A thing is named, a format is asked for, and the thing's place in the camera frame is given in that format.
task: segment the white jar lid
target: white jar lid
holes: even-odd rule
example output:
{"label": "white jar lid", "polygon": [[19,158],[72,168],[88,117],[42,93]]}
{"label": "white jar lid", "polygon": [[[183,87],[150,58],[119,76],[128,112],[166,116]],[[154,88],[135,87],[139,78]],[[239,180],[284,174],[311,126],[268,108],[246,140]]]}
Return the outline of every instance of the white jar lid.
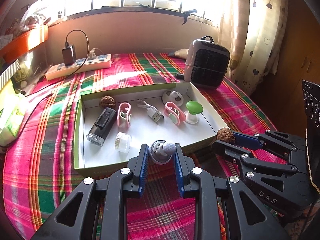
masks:
{"label": "white jar lid", "polygon": [[115,149],[119,152],[128,153],[130,151],[131,135],[120,132],[116,136]]}

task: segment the wooden cabinet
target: wooden cabinet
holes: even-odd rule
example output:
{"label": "wooden cabinet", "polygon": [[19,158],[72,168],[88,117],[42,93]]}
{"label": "wooden cabinet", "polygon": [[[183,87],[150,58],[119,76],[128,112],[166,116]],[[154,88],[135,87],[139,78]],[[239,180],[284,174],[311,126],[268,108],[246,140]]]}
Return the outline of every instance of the wooden cabinet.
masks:
{"label": "wooden cabinet", "polygon": [[278,130],[305,136],[301,80],[320,84],[320,25],[303,0],[289,0],[277,74],[269,74],[252,100]]}

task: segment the wall charger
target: wall charger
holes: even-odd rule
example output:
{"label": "wall charger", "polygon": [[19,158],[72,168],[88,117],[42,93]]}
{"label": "wall charger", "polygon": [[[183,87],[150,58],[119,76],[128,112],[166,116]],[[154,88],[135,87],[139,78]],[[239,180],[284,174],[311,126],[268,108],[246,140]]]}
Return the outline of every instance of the wall charger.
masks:
{"label": "wall charger", "polygon": [[66,66],[73,65],[76,60],[76,47],[74,45],[69,46],[68,42],[65,42],[65,48],[62,49],[63,62]]}

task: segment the blue gripper pad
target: blue gripper pad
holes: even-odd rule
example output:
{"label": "blue gripper pad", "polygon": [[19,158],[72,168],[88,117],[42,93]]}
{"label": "blue gripper pad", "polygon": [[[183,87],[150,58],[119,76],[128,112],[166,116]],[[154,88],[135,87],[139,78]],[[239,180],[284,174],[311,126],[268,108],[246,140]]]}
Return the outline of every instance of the blue gripper pad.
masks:
{"label": "blue gripper pad", "polygon": [[183,186],[183,175],[182,175],[182,169],[178,158],[178,153],[173,155],[173,161],[174,161],[174,171],[176,173],[176,180],[178,185],[178,190],[180,192],[180,196],[183,197],[184,195],[184,186]]}
{"label": "blue gripper pad", "polygon": [[144,190],[146,188],[146,182],[147,182],[147,174],[148,174],[148,147],[146,147],[146,150],[143,155],[140,175],[139,175],[139,196],[142,197]]}
{"label": "blue gripper pad", "polygon": [[243,134],[233,131],[233,135],[236,138],[235,145],[244,147],[251,150],[262,149],[263,145],[260,142],[259,138],[256,136],[251,136],[248,134]]}

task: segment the plaid bedsheet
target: plaid bedsheet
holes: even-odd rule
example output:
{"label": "plaid bedsheet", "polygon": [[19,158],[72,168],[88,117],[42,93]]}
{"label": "plaid bedsheet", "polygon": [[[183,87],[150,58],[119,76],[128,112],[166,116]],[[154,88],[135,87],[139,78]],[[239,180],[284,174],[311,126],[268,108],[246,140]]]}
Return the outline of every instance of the plaid bedsheet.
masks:
{"label": "plaid bedsheet", "polygon": [[[27,116],[49,91],[53,95],[39,104],[18,141],[8,150],[3,172],[5,211],[25,239],[31,238],[83,179],[72,168],[72,137],[79,95],[179,82],[174,74],[183,73],[185,65],[184,60],[166,54],[112,55],[112,60],[109,69],[76,74],[60,82],[43,81],[36,87],[39,90],[52,83],[52,87],[32,99]],[[264,113],[229,80],[225,79],[216,90],[200,91],[231,129],[248,134],[275,129]],[[253,154],[261,160],[282,162],[262,150]],[[237,174],[232,163],[206,149],[192,157],[197,166],[212,175]],[[195,200],[180,198],[177,187],[172,187],[175,181],[172,163],[149,167],[145,194],[141,199],[128,201],[128,239],[193,239]],[[222,239],[225,239],[221,209],[220,215]]]}

